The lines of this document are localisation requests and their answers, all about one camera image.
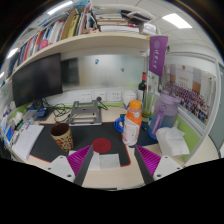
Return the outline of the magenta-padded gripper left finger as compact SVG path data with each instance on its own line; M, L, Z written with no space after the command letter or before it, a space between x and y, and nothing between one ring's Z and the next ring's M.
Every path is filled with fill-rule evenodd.
M46 170L56 176L81 186L93 156L93 146L86 146L68 157L58 156Z

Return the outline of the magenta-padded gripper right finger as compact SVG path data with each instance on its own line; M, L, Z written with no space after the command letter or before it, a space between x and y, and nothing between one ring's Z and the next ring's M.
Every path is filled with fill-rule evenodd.
M134 155L145 185L182 169L182 167L169 156L159 156L139 145L134 147Z

